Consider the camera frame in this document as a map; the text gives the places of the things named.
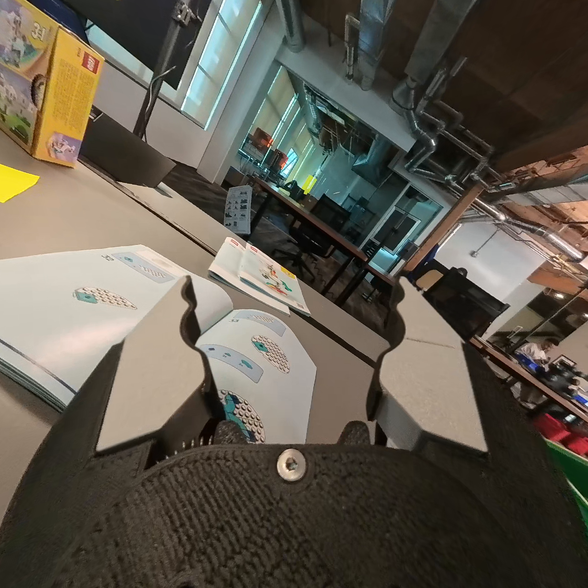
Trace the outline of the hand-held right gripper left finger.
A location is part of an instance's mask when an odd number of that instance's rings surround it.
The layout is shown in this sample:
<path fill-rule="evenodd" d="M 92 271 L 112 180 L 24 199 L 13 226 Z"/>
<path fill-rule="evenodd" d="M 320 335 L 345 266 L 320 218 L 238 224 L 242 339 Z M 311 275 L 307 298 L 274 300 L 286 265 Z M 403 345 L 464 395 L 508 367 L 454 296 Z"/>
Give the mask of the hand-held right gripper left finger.
<path fill-rule="evenodd" d="M 176 282 L 122 342 L 96 453 L 152 442 L 156 455 L 204 445 L 217 424 L 217 387 L 197 346 L 190 276 Z"/>

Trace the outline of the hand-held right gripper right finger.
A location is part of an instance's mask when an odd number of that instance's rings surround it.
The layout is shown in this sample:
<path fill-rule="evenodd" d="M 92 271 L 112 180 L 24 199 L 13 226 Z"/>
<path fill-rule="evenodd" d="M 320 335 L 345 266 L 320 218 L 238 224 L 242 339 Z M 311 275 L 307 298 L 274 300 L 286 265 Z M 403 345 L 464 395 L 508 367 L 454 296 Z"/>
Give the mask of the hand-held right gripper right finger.
<path fill-rule="evenodd" d="M 486 455 L 463 341 L 404 277 L 392 288 L 386 340 L 366 398 L 385 445 L 416 452 L 440 442 Z"/>

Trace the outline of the light blue instruction booklet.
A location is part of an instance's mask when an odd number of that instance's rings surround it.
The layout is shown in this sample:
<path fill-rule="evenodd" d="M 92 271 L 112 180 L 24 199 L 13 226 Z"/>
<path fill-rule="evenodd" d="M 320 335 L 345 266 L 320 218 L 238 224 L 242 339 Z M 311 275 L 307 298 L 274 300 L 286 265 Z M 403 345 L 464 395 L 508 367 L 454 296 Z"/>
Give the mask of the light blue instruction booklet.
<path fill-rule="evenodd" d="M 144 245 L 1 261 L 1 371 L 62 412 L 181 277 L 226 417 L 249 443 L 305 443 L 316 366 L 285 322 Z"/>

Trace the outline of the yellow lego box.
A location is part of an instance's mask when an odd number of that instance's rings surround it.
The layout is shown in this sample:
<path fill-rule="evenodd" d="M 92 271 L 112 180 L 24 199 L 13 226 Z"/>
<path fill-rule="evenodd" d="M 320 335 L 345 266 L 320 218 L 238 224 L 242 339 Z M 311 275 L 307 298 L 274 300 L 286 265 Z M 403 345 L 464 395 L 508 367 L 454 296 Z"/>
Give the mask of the yellow lego box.
<path fill-rule="evenodd" d="M 104 59 L 28 1 L 1 1 L 1 131 L 37 160 L 74 168 Z"/>

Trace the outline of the closed instruction booklet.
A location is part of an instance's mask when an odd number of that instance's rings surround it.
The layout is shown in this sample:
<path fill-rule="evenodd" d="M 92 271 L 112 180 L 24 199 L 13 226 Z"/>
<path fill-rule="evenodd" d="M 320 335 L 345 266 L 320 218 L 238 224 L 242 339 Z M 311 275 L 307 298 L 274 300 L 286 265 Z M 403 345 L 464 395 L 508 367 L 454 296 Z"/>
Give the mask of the closed instruction booklet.
<path fill-rule="evenodd" d="M 210 276 L 220 282 L 230 285 L 250 298 L 257 300 L 284 315 L 290 316 L 290 308 L 287 305 L 240 279 L 238 272 L 244 253 L 245 246 L 235 238 L 226 237 L 209 267 Z"/>
<path fill-rule="evenodd" d="M 256 246 L 246 245 L 241 257 L 238 277 L 241 281 L 291 309 L 311 316 L 298 278 Z"/>

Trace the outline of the red fabric bags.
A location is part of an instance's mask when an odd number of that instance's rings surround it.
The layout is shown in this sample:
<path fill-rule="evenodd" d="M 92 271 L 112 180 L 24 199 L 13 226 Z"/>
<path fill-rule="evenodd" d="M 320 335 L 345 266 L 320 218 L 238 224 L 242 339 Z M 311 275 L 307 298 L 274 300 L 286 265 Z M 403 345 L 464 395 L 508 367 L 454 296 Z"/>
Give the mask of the red fabric bags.
<path fill-rule="evenodd" d="M 543 437 L 570 452 L 587 458 L 587 426 L 570 425 L 548 414 L 533 417 L 532 423 Z"/>

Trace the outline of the green plastic bin stack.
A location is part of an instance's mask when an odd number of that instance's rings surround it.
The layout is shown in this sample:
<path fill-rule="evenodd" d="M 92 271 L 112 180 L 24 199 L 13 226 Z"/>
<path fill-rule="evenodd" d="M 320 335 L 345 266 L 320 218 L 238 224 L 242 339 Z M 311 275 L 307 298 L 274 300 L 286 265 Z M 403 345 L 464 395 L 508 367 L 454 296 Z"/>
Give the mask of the green plastic bin stack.
<path fill-rule="evenodd" d="M 564 445 L 544 439 L 550 454 L 563 472 L 575 498 L 587 531 L 587 458 L 572 452 Z"/>

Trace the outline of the white printed sign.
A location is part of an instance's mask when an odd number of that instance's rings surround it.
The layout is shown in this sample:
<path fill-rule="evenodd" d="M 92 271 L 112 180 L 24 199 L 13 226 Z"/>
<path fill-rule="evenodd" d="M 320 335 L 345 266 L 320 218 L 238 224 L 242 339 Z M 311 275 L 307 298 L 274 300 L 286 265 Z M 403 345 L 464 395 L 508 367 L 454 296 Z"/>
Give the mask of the white printed sign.
<path fill-rule="evenodd" d="M 252 187 L 241 185 L 227 191 L 224 207 L 224 226 L 236 235 L 251 233 Z"/>

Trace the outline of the long wooden table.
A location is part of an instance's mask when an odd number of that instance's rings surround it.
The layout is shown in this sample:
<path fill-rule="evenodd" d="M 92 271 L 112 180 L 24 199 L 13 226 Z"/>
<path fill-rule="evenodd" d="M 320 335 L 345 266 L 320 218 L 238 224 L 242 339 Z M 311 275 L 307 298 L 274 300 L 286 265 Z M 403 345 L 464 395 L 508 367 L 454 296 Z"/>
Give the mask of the long wooden table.
<path fill-rule="evenodd" d="M 278 202 L 284 207 L 287 212 L 294 217 L 295 220 L 307 223 L 313 226 L 323 237 L 325 237 L 330 244 L 339 252 L 344 253 L 347 258 L 346 261 L 339 267 L 335 274 L 330 278 L 329 282 L 320 291 L 321 295 L 326 296 L 332 286 L 341 278 L 346 269 L 350 266 L 353 260 L 357 260 L 362 263 L 360 271 L 350 280 L 341 292 L 339 297 L 336 299 L 335 304 L 342 306 L 350 297 L 350 295 L 357 289 L 358 285 L 364 280 L 366 275 L 372 275 L 379 278 L 383 283 L 386 283 L 392 289 L 395 288 L 398 283 L 395 278 L 379 272 L 369 265 L 367 256 L 356 246 L 352 245 L 348 240 L 342 237 L 333 228 L 329 227 L 322 220 L 319 220 L 311 212 L 305 210 L 300 204 L 293 201 L 289 197 L 282 195 L 277 192 L 274 188 L 270 187 L 265 181 L 258 177 L 247 176 L 247 183 L 254 188 L 254 191 L 265 195 L 263 202 L 261 202 L 259 208 L 255 212 L 255 215 L 251 219 L 251 230 L 249 236 L 252 236 L 259 222 L 261 221 L 265 210 L 272 201 Z"/>

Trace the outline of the yellow sticky note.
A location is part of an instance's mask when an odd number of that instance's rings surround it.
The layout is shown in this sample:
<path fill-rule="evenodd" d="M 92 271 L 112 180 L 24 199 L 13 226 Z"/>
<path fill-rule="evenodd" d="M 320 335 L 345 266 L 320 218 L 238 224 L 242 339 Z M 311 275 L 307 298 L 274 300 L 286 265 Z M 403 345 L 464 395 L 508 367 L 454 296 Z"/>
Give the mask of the yellow sticky note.
<path fill-rule="evenodd" d="M 15 196 L 34 187 L 40 177 L 1 164 L 1 203 L 6 203 Z"/>

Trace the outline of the silver ventilation ducts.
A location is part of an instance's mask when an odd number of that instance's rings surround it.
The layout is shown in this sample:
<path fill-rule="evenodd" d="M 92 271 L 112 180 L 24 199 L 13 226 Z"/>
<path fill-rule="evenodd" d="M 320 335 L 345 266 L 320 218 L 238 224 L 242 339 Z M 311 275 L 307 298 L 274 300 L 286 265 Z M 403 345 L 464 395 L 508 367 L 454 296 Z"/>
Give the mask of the silver ventilation ducts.
<path fill-rule="evenodd" d="M 587 1 L 276 1 L 285 42 L 305 46 L 303 16 L 335 16 L 348 77 L 383 68 L 391 107 L 416 146 L 406 168 L 497 197 L 505 177 L 587 142 Z"/>

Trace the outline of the black screen on stand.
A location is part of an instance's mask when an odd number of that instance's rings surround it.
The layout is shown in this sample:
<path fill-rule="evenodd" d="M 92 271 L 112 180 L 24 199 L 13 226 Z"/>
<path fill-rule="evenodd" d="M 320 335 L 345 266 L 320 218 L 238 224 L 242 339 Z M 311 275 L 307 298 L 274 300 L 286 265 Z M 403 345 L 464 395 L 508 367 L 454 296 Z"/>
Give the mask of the black screen on stand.
<path fill-rule="evenodd" d="M 177 89 L 212 1 L 65 1 L 152 77 L 133 133 L 145 138 L 162 85 Z"/>

